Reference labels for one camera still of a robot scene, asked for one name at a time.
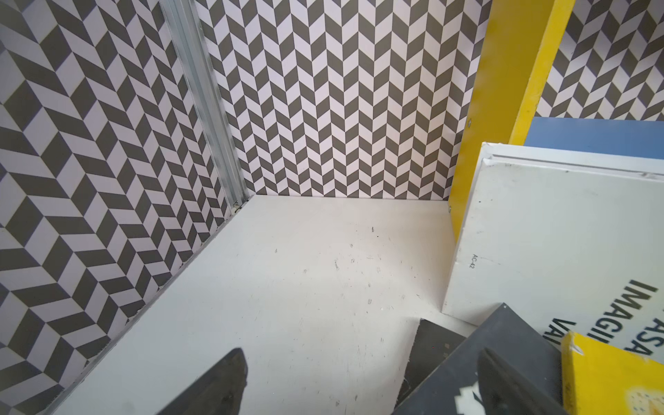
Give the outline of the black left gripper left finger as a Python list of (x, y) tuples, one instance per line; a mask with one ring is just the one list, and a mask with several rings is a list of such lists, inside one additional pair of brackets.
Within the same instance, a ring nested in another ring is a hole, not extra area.
[(243, 350), (232, 349), (158, 414), (239, 414), (247, 375)]

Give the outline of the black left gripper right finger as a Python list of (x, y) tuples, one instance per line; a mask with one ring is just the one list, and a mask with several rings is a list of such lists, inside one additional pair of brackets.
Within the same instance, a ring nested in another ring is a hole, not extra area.
[(544, 394), (492, 349), (480, 352), (477, 375), (486, 414), (567, 414), (562, 404)]

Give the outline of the yellow illustrated book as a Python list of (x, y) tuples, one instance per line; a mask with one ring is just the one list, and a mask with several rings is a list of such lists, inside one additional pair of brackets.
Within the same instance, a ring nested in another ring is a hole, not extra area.
[(568, 413), (663, 413), (662, 364), (574, 332), (565, 335), (561, 356)]

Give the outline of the white book black bold text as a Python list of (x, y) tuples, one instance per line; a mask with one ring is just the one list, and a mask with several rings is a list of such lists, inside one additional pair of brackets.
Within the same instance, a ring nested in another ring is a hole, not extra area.
[(573, 331), (663, 359), (663, 163), (485, 144), (442, 311), (501, 304), (553, 345)]

